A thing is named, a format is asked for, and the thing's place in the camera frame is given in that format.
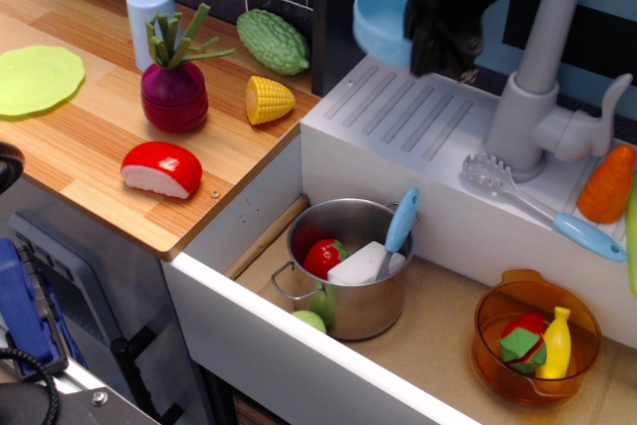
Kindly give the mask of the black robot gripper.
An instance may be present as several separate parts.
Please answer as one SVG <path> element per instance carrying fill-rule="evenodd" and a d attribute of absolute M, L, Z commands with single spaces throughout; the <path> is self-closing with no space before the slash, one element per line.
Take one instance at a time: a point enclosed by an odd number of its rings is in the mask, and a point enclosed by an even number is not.
<path fill-rule="evenodd" d="M 408 0 L 404 33 L 413 40 L 410 73 L 473 83 L 483 53 L 482 17 L 497 0 Z"/>

